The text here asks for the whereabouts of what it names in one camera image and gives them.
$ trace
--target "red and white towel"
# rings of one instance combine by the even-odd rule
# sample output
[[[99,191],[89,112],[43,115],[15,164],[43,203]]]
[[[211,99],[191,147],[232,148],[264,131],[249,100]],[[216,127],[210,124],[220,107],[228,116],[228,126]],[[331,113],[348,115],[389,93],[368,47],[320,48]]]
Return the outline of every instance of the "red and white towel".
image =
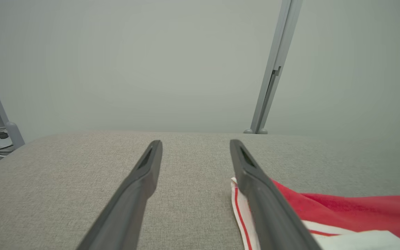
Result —
[[[400,250],[400,196],[346,198],[296,193],[274,181],[323,250]],[[249,203],[231,179],[245,250],[259,250]]]

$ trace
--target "red stripe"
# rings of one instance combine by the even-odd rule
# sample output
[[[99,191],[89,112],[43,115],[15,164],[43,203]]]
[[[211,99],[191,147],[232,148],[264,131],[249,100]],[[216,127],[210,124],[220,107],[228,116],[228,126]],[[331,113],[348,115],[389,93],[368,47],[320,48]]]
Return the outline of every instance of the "red stripe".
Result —
[[[323,236],[337,236],[339,234],[327,234],[327,233],[323,233],[323,232],[319,232],[319,231],[314,231],[314,230],[310,230],[310,233],[312,234],[319,234],[319,235],[323,235]]]
[[[237,209],[237,213],[239,214],[239,219],[240,219],[240,223],[242,224],[243,231],[245,231],[246,242],[248,243],[248,249],[252,250],[251,242],[249,241],[249,235],[248,235],[248,232],[246,231],[245,223],[243,223],[243,218],[242,218],[242,215],[240,214],[239,204],[237,202],[237,194],[238,193],[239,193],[239,189],[235,188],[235,208]]]

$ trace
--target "gray fabric surface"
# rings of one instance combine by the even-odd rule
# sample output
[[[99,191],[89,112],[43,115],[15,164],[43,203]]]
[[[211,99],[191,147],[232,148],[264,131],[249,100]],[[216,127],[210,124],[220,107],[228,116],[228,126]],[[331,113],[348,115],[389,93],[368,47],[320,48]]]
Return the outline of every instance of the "gray fabric surface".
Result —
[[[243,249],[230,198],[235,138],[295,191],[400,195],[400,150],[389,144],[251,134],[56,135],[0,161],[0,249],[76,248],[154,139],[163,142],[163,158],[138,249]]]

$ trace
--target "red cloth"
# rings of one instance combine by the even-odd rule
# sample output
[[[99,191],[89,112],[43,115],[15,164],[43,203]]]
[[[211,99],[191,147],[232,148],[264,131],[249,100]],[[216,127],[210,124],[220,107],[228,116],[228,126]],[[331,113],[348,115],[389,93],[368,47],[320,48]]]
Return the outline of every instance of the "red cloth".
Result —
[[[400,196],[346,198],[316,193],[296,193],[275,180],[301,220],[355,232],[390,231],[400,238]]]

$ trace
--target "white wall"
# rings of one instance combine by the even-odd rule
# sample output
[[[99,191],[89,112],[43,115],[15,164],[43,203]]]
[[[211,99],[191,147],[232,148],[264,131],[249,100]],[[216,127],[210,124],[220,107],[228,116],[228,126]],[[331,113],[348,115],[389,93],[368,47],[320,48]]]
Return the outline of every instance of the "white wall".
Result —
[[[251,125],[281,1],[0,0],[0,98],[26,142]]]
[[[265,128],[400,141],[400,1],[304,0]]]

